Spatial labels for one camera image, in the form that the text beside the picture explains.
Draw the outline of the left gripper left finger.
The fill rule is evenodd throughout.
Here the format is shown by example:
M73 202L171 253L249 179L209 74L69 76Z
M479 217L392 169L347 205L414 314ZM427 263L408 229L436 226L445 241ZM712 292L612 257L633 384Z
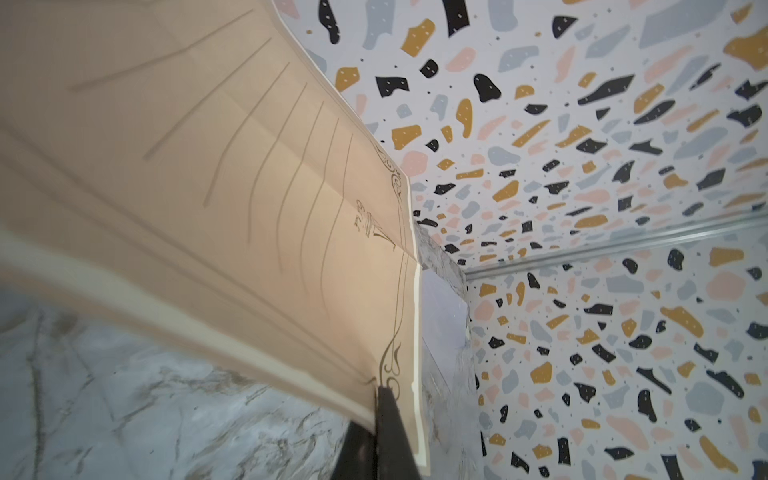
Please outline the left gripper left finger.
M330 476L331 480L375 480L377 445L374 434L350 422Z

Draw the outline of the beige decorated letter paper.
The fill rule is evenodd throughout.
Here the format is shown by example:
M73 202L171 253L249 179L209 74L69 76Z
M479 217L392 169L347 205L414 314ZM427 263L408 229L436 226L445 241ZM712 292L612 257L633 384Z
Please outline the beige decorated letter paper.
M1 5L1 280L430 467L409 181L270 1Z

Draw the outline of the pale lilac envelope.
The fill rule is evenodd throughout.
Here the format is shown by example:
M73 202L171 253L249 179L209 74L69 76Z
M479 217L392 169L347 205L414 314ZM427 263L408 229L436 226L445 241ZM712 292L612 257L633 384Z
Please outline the pale lilac envelope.
M421 274L422 338L448 385L466 343L467 303L433 270Z

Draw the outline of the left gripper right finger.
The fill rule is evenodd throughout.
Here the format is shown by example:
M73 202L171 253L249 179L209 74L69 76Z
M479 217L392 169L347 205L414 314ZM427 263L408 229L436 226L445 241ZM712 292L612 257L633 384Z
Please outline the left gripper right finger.
M377 475L379 480L420 480L393 391L377 389Z

